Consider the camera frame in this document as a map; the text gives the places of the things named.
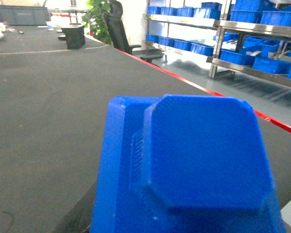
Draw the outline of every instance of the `green leaves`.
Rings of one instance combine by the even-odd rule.
[[[107,0],[88,0],[86,5],[90,10],[91,19],[93,19],[90,23],[93,37],[106,44],[111,44],[108,29],[102,17],[103,13],[110,12],[111,9]]]

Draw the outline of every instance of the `red edge trim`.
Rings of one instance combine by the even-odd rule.
[[[202,91],[204,91],[204,92],[206,92],[208,94],[211,94],[213,96],[218,96],[218,97],[223,97],[224,96],[224,95],[222,95],[222,94],[220,94],[218,92],[213,92],[213,91],[210,91],[210,90],[208,90],[206,88],[203,88],[202,86],[194,84],[193,82],[190,82],[189,80],[186,80],[185,78],[183,78],[183,77],[181,77],[181,76],[179,76],[179,75],[177,75],[175,73],[172,73],[172,72],[169,72],[169,71],[167,71],[167,70],[165,70],[163,68],[157,67],[157,66],[155,66],[155,65],[153,65],[153,64],[151,64],[149,62],[146,62],[146,61],[144,61],[144,60],[142,60],[142,59],[140,59],[138,57],[135,57],[135,56],[130,55],[128,53],[125,53],[125,54],[130,56],[130,57],[132,57],[132,58],[134,58],[134,59],[136,59],[136,60],[138,60],[138,61],[141,61],[141,62],[147,64],[148,66],[150,66],[152,68],[158,69],[159,71],[161,71],[161,72],[163,72],[165,74],[168,74],[168,75],[170,75],[170,76],[172,76],[172,77],[174,77],[176,79],[179,79],[180,81],[183,81],[183,82],[185,82],[185,83],[187,83],[187,84],[189,84],[189,85],[191,85],[193,87],[196,87],[199,90],[202,90]],[[268,122],[270,122],[270,123],[282,128],[282,129],[288,131],[289,133],[291,133],[291,126],[290,125],[287,125],[287,124],[285,124],[285,123],[283,123],[283,122],[281,122],[281,121],[279,121],[277,119],[274,119],[274,118],[272,118],[272,117],[270,117],[270,116],[268,116],[268,115],[266,115],[264,113],[261,113],[261,112],[259,112],[257,110],[254,110],[254,112],[258,117],[260,117],[260,118],[262,118],[262,119],[264,119],[264,120],[266,120],[266,121],[268,121]]]

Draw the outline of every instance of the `chair armrest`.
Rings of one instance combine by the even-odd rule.
[[[141,45],[130,45],[129,47],[131,48],[131,50],[133,50],[135,48],[141,48]]]

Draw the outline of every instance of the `small black object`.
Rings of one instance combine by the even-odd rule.
[[[66,40],[66,35],[60,35],[60,36],[58,37],[58,39],[59,39],[59,40]]]
[[[84,25],[73,24],[62,28],[69,50],[78,50],[85,44]]]

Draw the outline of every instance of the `table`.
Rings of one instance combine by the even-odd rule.
[[[0,231],[64,232],[94,198],[112,97],[209,94],[111,46],[87,39],[67,50],[56,31],[16,29],[24,34],[0,41]],[[291,200],[291,133],[259,124],[283,207]]]

